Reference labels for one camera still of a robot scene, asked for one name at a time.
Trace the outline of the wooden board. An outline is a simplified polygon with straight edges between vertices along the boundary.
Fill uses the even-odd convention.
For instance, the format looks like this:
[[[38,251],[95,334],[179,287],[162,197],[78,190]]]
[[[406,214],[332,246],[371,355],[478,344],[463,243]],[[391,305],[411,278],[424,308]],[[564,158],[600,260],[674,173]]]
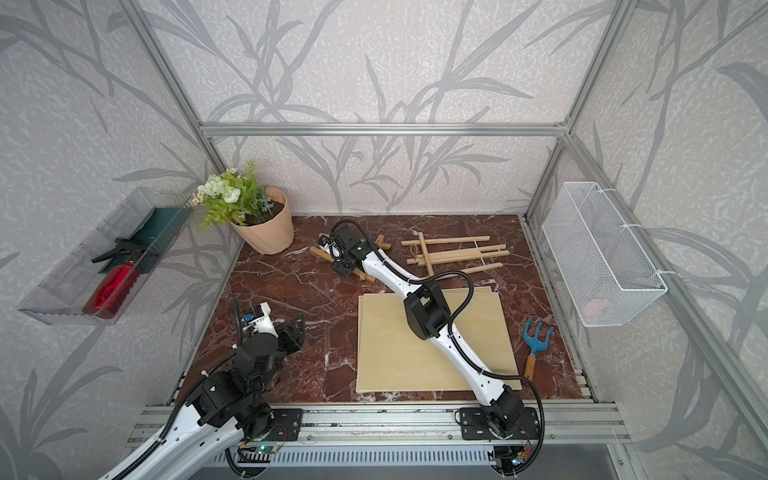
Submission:
[[[430,340],[417,337],[394,293],[364,294],[358,304],[357,384],[360,393],[468,391],[469,384]],[[500,295],[488,287],[474,291],[454,332],[468,342],[486,368],[518,373]]]

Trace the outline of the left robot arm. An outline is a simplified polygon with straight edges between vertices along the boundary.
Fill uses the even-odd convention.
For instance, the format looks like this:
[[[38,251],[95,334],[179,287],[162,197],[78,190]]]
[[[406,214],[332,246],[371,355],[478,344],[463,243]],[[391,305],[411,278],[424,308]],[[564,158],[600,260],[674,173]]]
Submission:
[[[242,311],[232,298],[228,306],[236,329],[230,353],[201,375],[165,424],[105,479],[187,479],[219,452],[277,427],[264,394],[285,358],[304,346],[304,319],[275,324],[265,302]]]

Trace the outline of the potted flower plant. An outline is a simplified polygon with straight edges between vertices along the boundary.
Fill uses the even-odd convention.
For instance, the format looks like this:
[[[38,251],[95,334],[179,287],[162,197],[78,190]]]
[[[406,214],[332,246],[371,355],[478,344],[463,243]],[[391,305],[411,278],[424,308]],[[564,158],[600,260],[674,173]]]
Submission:
[[[259,182],[253,160],[241,170],[210,175],[192,193],[191,203],[205,210],[202,228],[228,224],[260,254],[275,255],[293,243],[288,198],[279,188]]]

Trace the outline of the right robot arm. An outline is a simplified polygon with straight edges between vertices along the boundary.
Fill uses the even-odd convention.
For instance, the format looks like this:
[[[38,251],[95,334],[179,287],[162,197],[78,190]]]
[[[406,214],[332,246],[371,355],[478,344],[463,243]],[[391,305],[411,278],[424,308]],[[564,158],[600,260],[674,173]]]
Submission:
[[[544,443],[545,411],[540,393],[532,380],[523,375],[501,374],[489,369],[473,351],[455,325],[456,319],[469,306],[474,296],[474,283],[460,270],[418,277],[394,262],[352,219],[341,219],[330,233],[318,241],[333,259],[332,268],[344,276],[354,269],[373,276],[401,298],[411,331],[421,340],[440,350],[467,382],[479,402],[492,435],[506,440],[518,430],[524,402],[508,384],[518,381],[526,385],[536,401],[539,434],[536,443],[514,457],[503,457],[497,472],[504,477],[518,477],[533,465]],[[452,309],[439,282],[447,277],[466,281],[468,291],[462,303]]]

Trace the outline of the wooden easel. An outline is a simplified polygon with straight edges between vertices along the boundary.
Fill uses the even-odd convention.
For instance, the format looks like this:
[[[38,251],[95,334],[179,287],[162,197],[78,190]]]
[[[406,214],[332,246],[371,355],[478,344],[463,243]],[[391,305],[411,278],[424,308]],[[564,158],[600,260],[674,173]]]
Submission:
[[[410,257],[407,264],[420,267],[428,276],[458,268],[467,275],[500,269],[511,256],[505,243],[493,243],[489,235],[427,238],[418,232],[414,239],[401,240]]]
[[[366,243],[366,240],[360,240],[353,247],[343,250],[335,241],[333,234],[321,234],[318,245],[311,246],[309,251],[329,262],[332,269],[345,278],[355,275],[361,280],[374,282],[376,278],[363,268],[362,261],[365,258],[364,254],[368,252],[367,247],[363,248],[364,254],[357,254],[357,247],[363,243]]]

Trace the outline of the aluminium cage frame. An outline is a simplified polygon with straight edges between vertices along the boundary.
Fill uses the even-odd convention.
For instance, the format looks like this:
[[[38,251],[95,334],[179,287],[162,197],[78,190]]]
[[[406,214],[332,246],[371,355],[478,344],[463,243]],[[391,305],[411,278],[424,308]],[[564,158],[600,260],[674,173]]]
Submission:
[[[122,1],[120,21],[138,39],[154,66],[159,78],[179,108],[194,145],[198,146],[215,172],[224,170],[225,165],[215,150],[212,139],[215,136],[245,137],[554,137],[555,150],[539,181],[530,208],[540,203],[546,184],[564,152],[573,156],[581,172],[604,193],[607,203],[614,207],[626,224],[625,227],[637,239],[639,247],[647,254],[649,261],[662,269],[668,276],[668,291],[665,296],[668,307],[675,315],[680,327],[686,332],[691,347],[708,366],[722,391],[739,418],[750,429],[761,448],[767,446],[767,397],[757,383],[746,372],[735,353],[716,332],[714,324],[705,317],[690,290],[684,285],[678,272],[654,244],[651,235],[631,211],[629,204],[618,192],[613,182],[596,162],[596,158],[585,147],[575,132],[578,118],[582,115],[592,91],[603,73],[609,57],[613,54],[624,31],[628,28],[635,1],[617,1],[610,14],[610,20],[597,53],[590,64],[587,76],[580,88],[571,113],[560,123],[203,123],[194,112],[191,100],[184,92],[178,75],[173,71],[160,41],[157,39],[147,13],[137,1]]]

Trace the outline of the blue hand rake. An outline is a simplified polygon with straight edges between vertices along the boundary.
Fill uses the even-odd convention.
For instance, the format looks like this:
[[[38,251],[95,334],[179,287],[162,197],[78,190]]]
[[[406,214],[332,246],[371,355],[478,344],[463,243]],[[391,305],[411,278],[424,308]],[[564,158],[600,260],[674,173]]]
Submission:
[[[533,333],[530,332],[532,325],[533,325],[533,319],[529,318],[526,321],[525,328],[523,330],[523,340],[530,350],[526,360],[526,365],[524,370],[524,377],[529,381],[533,380],[533,376],[535,373],[536,355],[539,352],[543,352],[548,348],[551,334],[554,331],[554,328],[552,326],[549,326],[546,330],[544,339],[541,339],[539,337],[539,333],[540,333],[541,327],[543,326],[543,323],[537,322],[535,325],[535,331]]]

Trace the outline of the clear plastic wall bin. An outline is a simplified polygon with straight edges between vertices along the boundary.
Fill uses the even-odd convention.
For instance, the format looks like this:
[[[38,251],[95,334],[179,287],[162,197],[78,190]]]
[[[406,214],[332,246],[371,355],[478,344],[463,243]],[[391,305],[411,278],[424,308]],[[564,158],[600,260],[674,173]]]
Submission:
[[[189,196],[134,190],[24,300],[46,325],[113,325],[193,213]]]

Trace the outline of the aluminium front rail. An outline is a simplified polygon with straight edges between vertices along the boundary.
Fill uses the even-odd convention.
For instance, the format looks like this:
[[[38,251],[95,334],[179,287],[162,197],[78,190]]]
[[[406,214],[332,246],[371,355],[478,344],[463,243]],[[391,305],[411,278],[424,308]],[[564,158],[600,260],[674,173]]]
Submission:
[[[280,404],[304,410],[296,442],[244,446],[252,468],[332,466],[493,467],[507,447],[531,447],[536,440],[463,440],[456,411],[480,407],[461,402]],[[618,408],[587,400],[544,401],[546,430],[538,465],[559,445],[603,445],[622,479],[643,479]]]

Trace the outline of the red spray bottle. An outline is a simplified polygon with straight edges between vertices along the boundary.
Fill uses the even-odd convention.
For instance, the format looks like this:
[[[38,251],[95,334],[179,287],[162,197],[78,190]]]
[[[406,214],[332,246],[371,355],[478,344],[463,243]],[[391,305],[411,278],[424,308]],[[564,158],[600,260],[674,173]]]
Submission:
[[[118,238],[111,250],[94,257],[91,260],[92,263],[110,260],[122,254],[127,255],[122,264],[108,271],[86,302],[82,312],[104,320],[115,318],[139,278],[140,272],[137,265],[144,252],[145,248],[141,244]]]

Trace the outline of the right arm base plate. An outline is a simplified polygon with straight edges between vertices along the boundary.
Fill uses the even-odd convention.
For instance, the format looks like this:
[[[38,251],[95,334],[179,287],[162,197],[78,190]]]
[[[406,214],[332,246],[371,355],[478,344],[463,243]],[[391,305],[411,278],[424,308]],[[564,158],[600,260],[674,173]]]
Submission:
[[[491,429],[486,413],[480,407],[464,407],[456,411],[454,420],[461,428],[463,440],[538,440],[543,423],[536,408],[525,407],[510,432],[497,435]]]

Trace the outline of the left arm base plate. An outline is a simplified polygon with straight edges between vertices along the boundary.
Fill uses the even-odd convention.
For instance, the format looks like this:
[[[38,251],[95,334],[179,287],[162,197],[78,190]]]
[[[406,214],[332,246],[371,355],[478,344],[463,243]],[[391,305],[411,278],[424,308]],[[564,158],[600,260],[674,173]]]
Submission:
[[[301,408],[278,408],[269,414],[266,426],[257,435],[247,437],[254,443],[296,442],[302,427],[304,410]]]

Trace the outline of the green trowel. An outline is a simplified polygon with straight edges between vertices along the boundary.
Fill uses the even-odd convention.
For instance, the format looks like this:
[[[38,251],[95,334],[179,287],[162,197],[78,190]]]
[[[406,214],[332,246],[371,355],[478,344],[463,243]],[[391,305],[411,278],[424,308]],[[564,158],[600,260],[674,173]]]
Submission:
[[[178,236],[192,211],[188,208],[155,207],[144,223],[129,238],[141,244],[145,252],[137,267],[140,275],[150,273]],[[113,267],[119,266],[127,258],[126,254],[105,260],[107,264],[101,268],[101,273],[108,273]]]

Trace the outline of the pink item in basket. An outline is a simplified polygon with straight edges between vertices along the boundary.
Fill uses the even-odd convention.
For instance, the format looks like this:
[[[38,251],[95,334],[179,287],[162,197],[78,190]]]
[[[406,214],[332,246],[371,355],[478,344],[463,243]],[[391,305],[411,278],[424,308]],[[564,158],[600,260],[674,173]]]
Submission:
[[[581,313],[586,321],[601,322],[602,316],[611,307],[611,302],[606,299],[590,299],[583,306]]]

